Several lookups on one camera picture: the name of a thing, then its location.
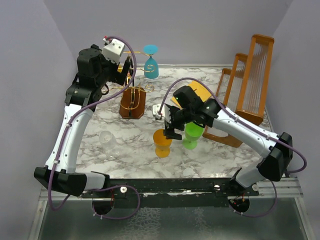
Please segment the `orange plastic goblet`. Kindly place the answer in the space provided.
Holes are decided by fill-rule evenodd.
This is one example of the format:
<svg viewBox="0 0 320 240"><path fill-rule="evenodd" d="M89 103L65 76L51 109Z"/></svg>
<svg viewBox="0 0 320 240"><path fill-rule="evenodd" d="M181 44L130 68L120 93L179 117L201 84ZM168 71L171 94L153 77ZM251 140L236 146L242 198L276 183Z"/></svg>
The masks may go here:
<svg viewBox="0 0 320 240"><path fill-rule="evenodd" d="M171 150L172 139L167 139L164 135L164 129L158 129L153 134L153 142L155 145L155 154L159 158L166 158L169 156Z"/></svg>

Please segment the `blue plastic goblet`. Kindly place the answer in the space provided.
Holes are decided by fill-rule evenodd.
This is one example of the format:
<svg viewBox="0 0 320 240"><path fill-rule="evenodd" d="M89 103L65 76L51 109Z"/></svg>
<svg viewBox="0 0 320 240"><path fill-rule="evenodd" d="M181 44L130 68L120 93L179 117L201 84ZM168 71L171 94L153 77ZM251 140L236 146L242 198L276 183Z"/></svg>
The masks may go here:
<svg viewBox="0 0 320 240"><path fill-rule="evenodd" d="M144 76L148 79L155 79L159 76L159 67L153 55L158 52L158 47L153 44L146 45L143 51L148 55L148 59L144 64Z"/></svg>

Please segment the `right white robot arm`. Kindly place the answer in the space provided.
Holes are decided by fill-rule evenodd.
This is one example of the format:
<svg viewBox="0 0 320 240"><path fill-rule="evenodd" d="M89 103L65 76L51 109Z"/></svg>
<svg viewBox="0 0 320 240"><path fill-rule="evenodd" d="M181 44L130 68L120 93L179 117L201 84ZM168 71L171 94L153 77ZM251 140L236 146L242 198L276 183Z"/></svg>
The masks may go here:
<svg viewBox="0 0 320 240"><path fill-rule="evenodd" d="M277 134L240 117L214 98L202 101L190 86L182 86L173 94L179 107L162 103L159 114L164 115L163 134L168 139L181 140L176 130L185 125L211 127L228 133L245 143L260 155L260 162L239 169L230 179L229 189L240 196L251 185L270 180L278 182L293 158L293 139L286 132Z"/></svg>

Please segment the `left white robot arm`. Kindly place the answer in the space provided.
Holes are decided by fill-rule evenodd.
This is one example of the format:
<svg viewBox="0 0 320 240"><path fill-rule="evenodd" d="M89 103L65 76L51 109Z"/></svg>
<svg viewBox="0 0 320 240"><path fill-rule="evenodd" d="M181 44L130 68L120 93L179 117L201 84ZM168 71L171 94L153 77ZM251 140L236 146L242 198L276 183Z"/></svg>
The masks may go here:
<svg viewBox="0 0 320 240"><path fill-rule="evenodd" d="M34 170L34 178L46 189L76 197L87 190L101 198L110 193L107 175L77 173L76 162L87 124L103 95L102 88L107 82L124 85L130 72L130 57L118 71L124 48L123 42L113 39L103 48L93 44L78 53L78 72L65 93L64 116L54 148L45 165Z"/></svg>

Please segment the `clear wine glass left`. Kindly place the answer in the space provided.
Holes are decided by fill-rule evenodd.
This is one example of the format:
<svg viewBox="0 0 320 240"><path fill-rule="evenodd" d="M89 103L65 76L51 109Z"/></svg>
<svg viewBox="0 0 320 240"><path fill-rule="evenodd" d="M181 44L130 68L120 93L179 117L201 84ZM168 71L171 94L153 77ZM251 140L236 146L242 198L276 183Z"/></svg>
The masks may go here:
<svg viewBox="0 0 320 240"><path fill-rule="evenodd" d="M99 134L99 142L108 157L117 158L120 156L120 147L110 131L102 131Z"/></svg>

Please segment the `green plastic goblet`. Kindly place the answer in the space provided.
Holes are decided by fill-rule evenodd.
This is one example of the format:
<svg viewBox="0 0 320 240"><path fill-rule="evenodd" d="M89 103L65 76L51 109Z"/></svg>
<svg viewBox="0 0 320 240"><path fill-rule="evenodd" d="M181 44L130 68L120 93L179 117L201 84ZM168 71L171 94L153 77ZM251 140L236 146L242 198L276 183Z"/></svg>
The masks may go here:
<svg viewBox="0 0 320 240"><path fill-rule="evenodd" d="M184 148L193 150L197 147L198 139L202 136L204 128L193 122L187 123L184 128L185 138L182 141Z"/></svg>

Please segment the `yellow booklet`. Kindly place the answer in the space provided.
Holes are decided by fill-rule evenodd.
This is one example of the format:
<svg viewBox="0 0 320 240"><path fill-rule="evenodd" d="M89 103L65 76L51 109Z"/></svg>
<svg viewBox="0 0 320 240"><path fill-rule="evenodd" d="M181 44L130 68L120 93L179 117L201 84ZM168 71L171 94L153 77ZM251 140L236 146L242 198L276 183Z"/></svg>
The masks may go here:
<svg viewBox="0 0 320 240"><path fill-rule="evenodd" d="M179 88L183 87L183 86L189 86L192 88L192 90L201 98L201 100L203 102L207 101L209 98L212 97L211 93L203 86L201 85L199 82L197 81L192 81L191 83L189 83L188 85L184 84L181 85Z"/></svg>

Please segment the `aluminium frame rail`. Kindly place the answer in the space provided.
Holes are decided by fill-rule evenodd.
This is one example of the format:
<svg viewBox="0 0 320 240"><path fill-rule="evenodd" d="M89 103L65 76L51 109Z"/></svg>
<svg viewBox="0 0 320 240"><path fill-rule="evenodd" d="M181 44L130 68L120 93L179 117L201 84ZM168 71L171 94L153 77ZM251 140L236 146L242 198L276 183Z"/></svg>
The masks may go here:
<svg viewBox="0 0 320 240"><path fill-rule="evenodd" d="M240 195L227 190L228 178L130 178L112 179L112 186L128 185L143 197L148 196L200 196L213 194L215 197L235 198ZM259 181L244 191L245 198L295 198L303 196L296 177L284 177L278 182Z"/></svg>

